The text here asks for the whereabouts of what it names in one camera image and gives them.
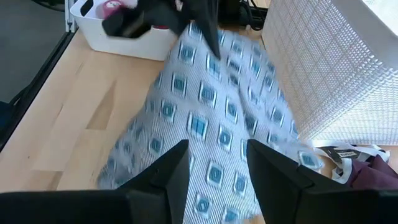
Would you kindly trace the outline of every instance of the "wire grid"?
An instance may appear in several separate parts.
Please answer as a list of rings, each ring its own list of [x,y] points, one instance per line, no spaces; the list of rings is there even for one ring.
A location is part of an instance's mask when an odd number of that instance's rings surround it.
[[[263,38],[300,138],[398,144],[398,70],[330,0],[272,1]]]

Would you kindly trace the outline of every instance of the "white storage bin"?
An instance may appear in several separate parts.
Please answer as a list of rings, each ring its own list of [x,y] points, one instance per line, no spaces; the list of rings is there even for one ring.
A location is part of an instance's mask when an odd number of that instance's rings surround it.
[[[94,0],[93,7],[82,16],[80,9],[87,0],[77,0],[70,9],[77,24],[90,47],[93,50],[152,60],[165,60],[176,36],[168,29],[152,28],[139,39],[127,39],[122,37],[108,37],[102,28],[101,4],[105,0]]]
[[[262,36],[300,138],[398,145],[398,0],[275,0]]]

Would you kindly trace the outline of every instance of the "black object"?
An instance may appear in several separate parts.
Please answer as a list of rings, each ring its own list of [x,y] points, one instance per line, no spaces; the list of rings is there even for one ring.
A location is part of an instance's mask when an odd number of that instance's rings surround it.
[[[216,0],[183,0],[178,11],[174,0],[138,1],[134,9],[121,7],[103,21],[107,35],[138,38],[152,26],[166,26],[176,35],[181,35],[194,19],[202,31],[211,51],[220,58],[218,45]]]
[[[74,35],[75,34],[72,32],[64,33],[57,46],[55,46],[47,60],[37,72],[32,82],[27,87],[25,87],[17,96],[14,97],[14,99],[17,99],[17,101],[15,104],[12,104],[14,105],[12,109],[12,116],[11,118],[7,117],[8,121],[6,122],[6,126],[0,131],[0,152],[6,145],[14,130],[17,128],[19,122],[25,115],[30,104],[33,102],[44,82],[49,77],[51,71],[57,64],[65,49],[68,47],[68,44],[70,43]]]
[[[248,141],[248,166],[267,224],[397,221],[398,190],[353,190],[256,140]]]
[[[256,140],[251,182],[267,224],[396,223],[396,190],[353,190]],[[116,190],[0,194],[0,223],[182,223],[188,140]]]
[[[188,140],[117,190],[0,194],[0,223],[182,223]]]
[[[246,26],[253,30],[261,30],[267,16],[268,9],[257,7],[251,0],[220,0],[218,6],[218,22],[223,25]]]

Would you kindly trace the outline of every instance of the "patterned fabric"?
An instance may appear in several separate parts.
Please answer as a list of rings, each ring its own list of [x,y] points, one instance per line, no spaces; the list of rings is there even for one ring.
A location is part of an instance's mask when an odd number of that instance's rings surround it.
[[[111,151],[99,188],[119,187],[189,139],[184,223],[236,223],[261,213],[246,141],[290,141],[297,133],[275,68],[258,42],[222,30],[219,42],[221,60],[195,24],[180,37],[143,109]]]

